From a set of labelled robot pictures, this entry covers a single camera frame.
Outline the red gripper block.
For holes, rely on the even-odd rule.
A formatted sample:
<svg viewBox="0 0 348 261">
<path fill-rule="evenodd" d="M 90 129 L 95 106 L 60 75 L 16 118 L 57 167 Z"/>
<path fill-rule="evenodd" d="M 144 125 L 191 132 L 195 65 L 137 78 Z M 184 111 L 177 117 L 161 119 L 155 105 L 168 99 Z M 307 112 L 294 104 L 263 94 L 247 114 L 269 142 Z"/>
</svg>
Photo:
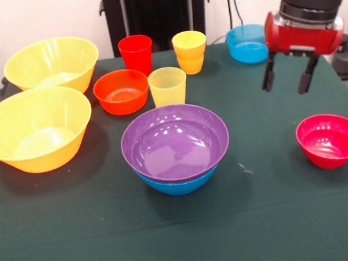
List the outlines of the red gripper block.
<svg viewBox="0 0 348 261">
<path fill-rule="evenodd" d="M 276 53 L 313 53 L 302 72 L 298 92 L 308 92 L 319 55 L 332 54 L 339 47 L 344 35 L 344 21 L 336 17 L 331 23 L 304 24 L 282 18 L 277 12 L 269 12 L 265 21 L 265 43 L 269 49 L 262 90 L 270 92 L 273 87 Z"/>
</svg>

